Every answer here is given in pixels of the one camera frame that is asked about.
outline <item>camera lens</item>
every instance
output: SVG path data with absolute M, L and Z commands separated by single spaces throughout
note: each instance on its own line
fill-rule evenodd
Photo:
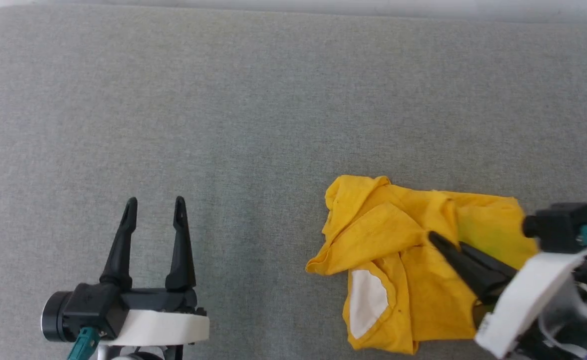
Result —
M 63 309 L 65 309 L 71 294 L 71 291 L 54 292 L 42 309 L 40 330 L 44 338 L 50 342 L 76 341 L 71 332 L 63 326 Z

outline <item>yellow cloth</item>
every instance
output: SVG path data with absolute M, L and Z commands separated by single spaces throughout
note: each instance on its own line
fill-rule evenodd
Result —
M 428 240 L 429 231 L 516 269 L 538 251 L 521 233 L 525 214 L 515 198 L 415 191 L 392 185 L 385 176 L 343 175 L 325 200 L 325 243 L 306 270 L 324 276 L 349 271 L 343 318 L 354 349 L 414 354 L 422 341 L 476 334 L 476 297 Z M 369 280 L 362 282 L 362 275 Z M 365 293 L 352 293 L 354 281 Z M 360 298 L 376 297 L 380 285 L 386 299 L 378 314 Z M 351 301 L 357 301 L 355 308 Z M 352 324 L 358 324 L 355 334 Z

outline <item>gray table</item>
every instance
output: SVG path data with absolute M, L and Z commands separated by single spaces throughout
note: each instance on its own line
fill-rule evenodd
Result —
M 587 201 L 587 25 L 0 9 L 0 359 L 64 358 L 44 301 L 97 280 L 130 196 L 134 285 L 162 285 L 176 195 L 211 317 L 188 359 L 398 358 L 353 351 L 346 276 L 304 271 L 340 174 Z

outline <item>robotic arm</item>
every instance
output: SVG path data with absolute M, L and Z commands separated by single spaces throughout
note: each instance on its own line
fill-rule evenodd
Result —
M 184 344 L 209 338 L 197 306 L 196 277 L 184 199 L 175 199 L 175 241 L 164 288 L 132 288 L 131 235 L 138 201 L 127 202 L 99 283 L 54 292 L 42 310 L 44 337 L 75 342 L 68 360 L 182 360 Z M 527 216 L 524 235 L 541 252 L 516 270 L 471 246 L 456 248 L 437 232 L 429 240 L 476 294 L 475 341 L 498 359 L 587 360 L 587 204 L 557 203 Z M 121 355 L 123 347 L 134 353 Z
M 527 216 L 541 253 L 517 271 L 436 232 L 431 243 L 478 297 L 475 341 L 498 359 L 587 360 L 587 203 L 556 203 Z
M 138 201 L 124 208 L 99 283 L 54 292 L 42 310 L 40 326 L 51 342 L 75 342 L 68 360 L 163 360 L 140 347 L 159 347 L 164 360 L 182 360 L 184 344 L 209 338 L 209 318 L 198 307 L 185 200 L 175 199 L 175 240 L 164 288 L 135 289 L 129 276 L 131 237 Z M 123 347 L 135 347 L 121 355 Z

